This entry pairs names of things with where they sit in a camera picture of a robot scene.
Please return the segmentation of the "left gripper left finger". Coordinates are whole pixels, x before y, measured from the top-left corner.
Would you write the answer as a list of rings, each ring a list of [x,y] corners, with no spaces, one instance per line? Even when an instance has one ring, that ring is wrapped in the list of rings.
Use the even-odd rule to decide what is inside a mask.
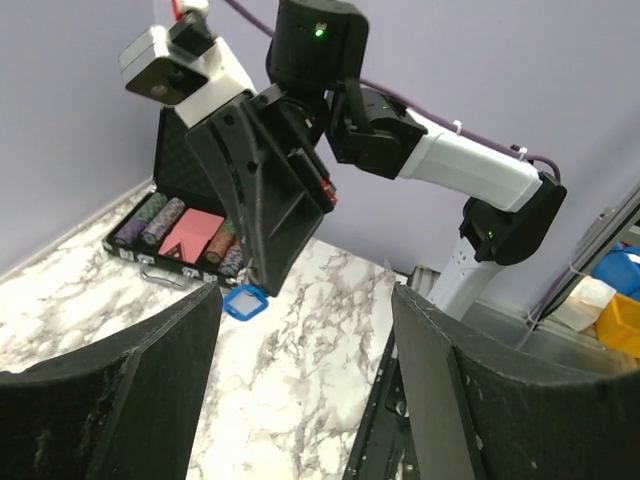
[[[2,372],[2,478],[185,478],[221,310],[207,284],[88,346]]]

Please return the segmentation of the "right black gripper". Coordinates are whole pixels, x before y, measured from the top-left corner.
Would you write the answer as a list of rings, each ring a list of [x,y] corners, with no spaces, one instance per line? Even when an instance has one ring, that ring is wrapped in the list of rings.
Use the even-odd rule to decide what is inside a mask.
[[[276,295],[301,250],[336,205],[316,152],[328,124],[320,94],[273,84],[246,91],[189,129],[186,140],[240,235],[245,265]]]

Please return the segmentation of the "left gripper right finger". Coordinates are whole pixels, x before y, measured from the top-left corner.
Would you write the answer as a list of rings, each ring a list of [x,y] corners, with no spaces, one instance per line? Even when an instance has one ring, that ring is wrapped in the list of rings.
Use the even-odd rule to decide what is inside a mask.
[[[515,350],[417,292],[392,293],[395,342],[425,479],[635,479],[639,374]]]

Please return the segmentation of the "silver keyring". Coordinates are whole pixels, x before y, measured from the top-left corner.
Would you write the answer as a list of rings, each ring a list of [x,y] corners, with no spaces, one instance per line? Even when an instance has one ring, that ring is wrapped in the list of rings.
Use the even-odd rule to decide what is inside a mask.
[[[252,262],[243,267],[236,276],[236,285],[260,285],[260,278]]]

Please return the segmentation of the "blue key tag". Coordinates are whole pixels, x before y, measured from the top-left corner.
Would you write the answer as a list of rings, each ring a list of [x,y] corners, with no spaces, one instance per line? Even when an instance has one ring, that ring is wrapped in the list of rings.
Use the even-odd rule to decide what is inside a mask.
[[[232,289],[223,301],[223,310],[238,321],[249,321],[269,305],[268,296],[259,287],[242,284]]]

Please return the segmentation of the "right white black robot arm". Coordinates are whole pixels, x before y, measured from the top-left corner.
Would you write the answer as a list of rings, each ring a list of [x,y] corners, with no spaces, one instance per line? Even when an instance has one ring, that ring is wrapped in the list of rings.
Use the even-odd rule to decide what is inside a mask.
[[[337,202],[317,156],[326,139],[341,163],[387,179],[412,179],[467,196],[454,253],[429,301],[461,318],[505,267],[541,245],[567,191],[523,155],[490,148],[365,88],[369,24],[344,1],[283,1],[267,53],[270,87],[257,92],[202,15],[195,30],[203,85],[177,113],[187,140],[239,228],[248,284],[281,289],[293,262]]]

